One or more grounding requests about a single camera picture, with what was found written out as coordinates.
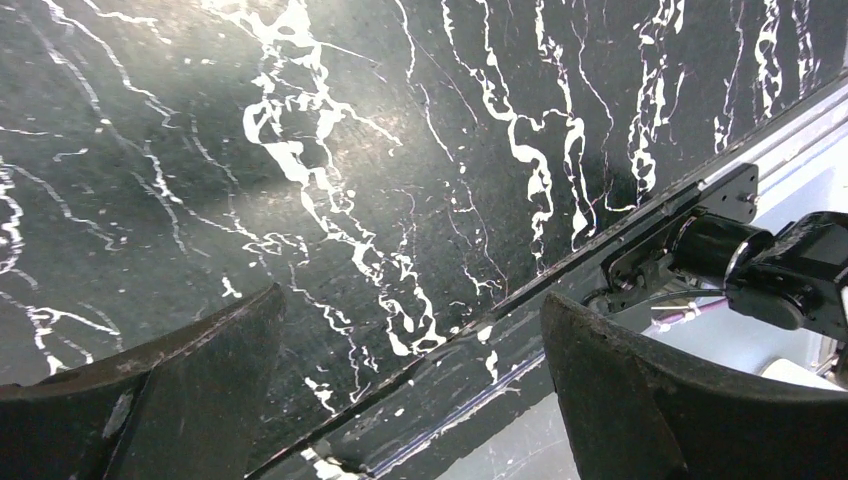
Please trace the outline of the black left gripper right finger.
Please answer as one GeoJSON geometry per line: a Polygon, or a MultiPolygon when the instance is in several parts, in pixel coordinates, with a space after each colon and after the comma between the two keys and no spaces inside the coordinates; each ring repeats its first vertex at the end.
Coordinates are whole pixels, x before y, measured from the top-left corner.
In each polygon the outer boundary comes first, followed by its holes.
{"type": "Polygon", "coordinates": [[[733,370],[557,294],[544,352],[583,479],[843,479],[847,396],[733,370]]]}

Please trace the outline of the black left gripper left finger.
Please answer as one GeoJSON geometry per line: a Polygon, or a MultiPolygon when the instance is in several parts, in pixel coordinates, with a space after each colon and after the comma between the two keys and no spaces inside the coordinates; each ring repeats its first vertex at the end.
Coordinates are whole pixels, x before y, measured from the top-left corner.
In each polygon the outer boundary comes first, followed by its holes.
{"type": "Polygon", "coordinates": [[[5,479],[241,479],[285,309],[268,288],[156,340],[1,389],[5,479]]]}

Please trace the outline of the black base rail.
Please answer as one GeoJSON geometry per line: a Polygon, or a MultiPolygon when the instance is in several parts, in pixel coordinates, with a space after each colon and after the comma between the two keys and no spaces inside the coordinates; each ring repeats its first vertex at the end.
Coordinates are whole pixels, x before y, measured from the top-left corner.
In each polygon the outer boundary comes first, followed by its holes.
{"type": "Polygon", "coordinates": [[[847,187],[836,176],[846,154],[847,82],[840,79],[675,183],[258,477],[576,478],[543,352],[539,311],[546,295],[581,299],[602,287],[617,250],[682,208],[736,208],[759,226],[842,209],[847,187]]]}

